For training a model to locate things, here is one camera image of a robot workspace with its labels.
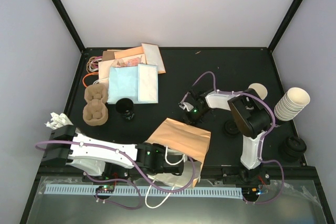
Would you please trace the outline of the brown paper takeout bag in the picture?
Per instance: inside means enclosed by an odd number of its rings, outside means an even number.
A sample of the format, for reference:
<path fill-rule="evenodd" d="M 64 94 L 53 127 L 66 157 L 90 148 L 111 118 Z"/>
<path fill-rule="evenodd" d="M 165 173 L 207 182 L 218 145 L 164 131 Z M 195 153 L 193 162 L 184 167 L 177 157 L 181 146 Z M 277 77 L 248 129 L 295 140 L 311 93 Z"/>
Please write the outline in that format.
<path fill-rule="evenodd" d="M 145 195 L 147 207 L 151 209 L 160 207 L 171 196 L 172 190 L 182 188 L 191 179 L 193 182 L 188 187 L 195 187 L 200 181 L 210 140 L 209 131 L 169 118 L 163 121 L 146 142 L 163 147 L 163 161 L 169 171 L 148 177 L 153 183 L 161 182 L 170 186 L 170 189 L 158 205 L 150 206 L 148 195 L 154 191 L 154 187 L 150 185 Z"/>

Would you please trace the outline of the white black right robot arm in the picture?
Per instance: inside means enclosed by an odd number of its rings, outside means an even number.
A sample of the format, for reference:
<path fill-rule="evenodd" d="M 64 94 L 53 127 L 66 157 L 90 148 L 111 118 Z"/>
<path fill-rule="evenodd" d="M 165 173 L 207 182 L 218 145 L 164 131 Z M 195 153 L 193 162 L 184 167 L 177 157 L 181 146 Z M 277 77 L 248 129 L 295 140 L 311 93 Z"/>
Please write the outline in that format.
<path fill-rule="evenodd" d="M 252 183 L 260 174 L 262 147 L 265 136 L 275 124 L 275 116 L 256 90 L 245 91 L 210 90 L 201 94 L 189 91 L 179 107 L 185 111 L 186 124 L 196 125 L 211 109 L 231 112 L 233 121 L 243 135 L 243 151 L 240 157 L 239 179 Z"/>

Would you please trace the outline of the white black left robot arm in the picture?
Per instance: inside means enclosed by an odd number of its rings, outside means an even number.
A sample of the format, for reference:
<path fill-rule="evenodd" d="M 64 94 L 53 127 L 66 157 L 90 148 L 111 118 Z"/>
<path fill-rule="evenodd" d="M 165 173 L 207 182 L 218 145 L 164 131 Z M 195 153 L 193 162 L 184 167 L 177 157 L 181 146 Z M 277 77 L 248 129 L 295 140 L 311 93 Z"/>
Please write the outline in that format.
<path fill-rule="evenodd" d="M 136 166 L 148 175 L 181 175 L 185 155 L 170 152 L 159 144 L 117 144 L 82 134 L 74 125 L 52 130 L 50 143 L 43 148 L 41 163 L 46 166 L 70 165 L 100 181 L 108 181 L 113 174 L 111 165 L 124 169 Z"/>

